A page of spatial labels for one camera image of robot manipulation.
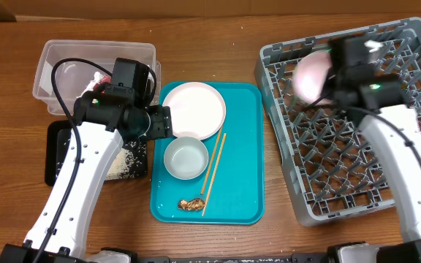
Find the gray dish rack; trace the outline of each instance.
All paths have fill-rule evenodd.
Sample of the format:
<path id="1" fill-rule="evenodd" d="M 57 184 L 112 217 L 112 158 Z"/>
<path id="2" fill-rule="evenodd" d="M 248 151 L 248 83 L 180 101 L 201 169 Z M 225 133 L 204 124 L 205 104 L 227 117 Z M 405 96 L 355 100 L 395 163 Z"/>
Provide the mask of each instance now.
<path id="1" fill-rule="evenodd" d="M 276 132 L 295 215 L 303 226 L 394 205 L 381 164 L 353 124 L 329 110 L 305 113 L 292 96 L 292 73 L 298 61 L 326 50 L 329 39 L 344 36 L 365 36 L 384 44 L 375 61 L 376 73 L 400 76 L 421 128 L 421 18 L 264 46 L 254 76 Z"/>

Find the wooden chopstick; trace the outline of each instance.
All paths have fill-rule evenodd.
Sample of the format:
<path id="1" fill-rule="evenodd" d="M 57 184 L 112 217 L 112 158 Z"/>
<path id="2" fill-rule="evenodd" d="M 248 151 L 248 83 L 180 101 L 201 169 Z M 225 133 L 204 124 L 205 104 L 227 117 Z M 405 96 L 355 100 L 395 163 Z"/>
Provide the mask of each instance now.
<path id="1" fill-rule="evenodd" d="M 209 196 L 211 195 L 211 191 L 212 191 L 213 179 L 216 177 L 217 167 L 219 166 L 219 161 L 220 161 L 220 155 L 222 154 L 222 149 L 224 148 L 225 137 L 227 137 L 227 133 L 224 133 L 224 136 L 222 137 L 222 143 L 220 144 L 220 149 L 219 149 L 219 154 L 217 156 L 216 166 L 213 168 L 212 179 L 210 179 L 208 195 L 205 198 L 205 205 L 204 205 L 204 210 L 202 211 L 202 216 L 204 216 L 205 209 L 208 207 Z"/>
<path id="2" fill-rule="evenodd" d="M 208 171 L 205 173 L 204 184 L 202 185 L 201 194 L 204 194 L 205 185 L 208 183 L 209 173 L 211 172 L 212 163 L 213 163 L 213 157 L 216 155 L 216 150 L 217 150 L 217 146 L 219 146 L 220 134 L 222 133 L 223 127 L 224 127 L 223 125 L 220 127 L 219 133 L 217 134 L 216 144 L 213 146 L 212 156 L 210 158 Z"/>

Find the white plate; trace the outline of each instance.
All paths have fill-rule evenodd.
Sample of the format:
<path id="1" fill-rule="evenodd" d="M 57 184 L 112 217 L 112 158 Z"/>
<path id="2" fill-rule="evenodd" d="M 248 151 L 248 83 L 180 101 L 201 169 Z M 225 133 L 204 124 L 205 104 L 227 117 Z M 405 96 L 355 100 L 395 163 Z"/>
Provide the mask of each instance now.
<path id="1" fill-rule="evenodd" d="M 330 54 L 319 50 L 307 55 L 293 73 L 293 93 L 305 103 L 313 103 L 321 96 L 326 81 L 327 72 L 332 67 Z M 331 104 L 329 99 L 323 99 L 318 105 Z"/>
<path id="2" fill-rule="evenodd" d="M 224 124 L 224 98 L 204 83 L 184 83 L 174 88 L 163 106 L 170 107 L 173 135 L 207 139 Z"/>

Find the white bowl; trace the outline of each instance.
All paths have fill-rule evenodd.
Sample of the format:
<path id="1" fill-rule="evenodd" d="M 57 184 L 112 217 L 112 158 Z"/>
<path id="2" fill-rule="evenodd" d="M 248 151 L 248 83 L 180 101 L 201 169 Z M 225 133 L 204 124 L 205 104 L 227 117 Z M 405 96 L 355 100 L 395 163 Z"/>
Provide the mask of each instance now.
<path id="1" fill-rule="evenodd" d="M 204 172 L 208 162 L 208 149 L 204 143 L 193 137 L 177 138 L 165 149 L 165 168 L 178 179 L 196 178 Z"/>

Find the clear plastic container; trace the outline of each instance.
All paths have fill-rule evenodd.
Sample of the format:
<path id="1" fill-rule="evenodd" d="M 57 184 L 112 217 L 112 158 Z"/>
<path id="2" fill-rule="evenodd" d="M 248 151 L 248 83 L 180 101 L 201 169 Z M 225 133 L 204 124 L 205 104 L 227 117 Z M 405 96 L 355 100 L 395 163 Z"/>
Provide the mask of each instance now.
<path id="1" fill-rule="evenodd" d="M 51 85 L 51 71 L 56 62 L 63 58 L 83 58 L 113 71 L 117 58 L 134 59 L 148 65 L 157 78 L 156 95 L 151 104 L 159 101 L 161 72 L 152 44 L 93 41 L 93 40 L 50 40 L 45 44 L 35 74 L 33 95 L 48 105 L 48 112 L 64 115 Z M 82 62 L 66 62 L 56 72 L 59 93 L 72 114 L 76 98 L 94 79 L 94 73 L 101 72 L 94 66 Z"/>

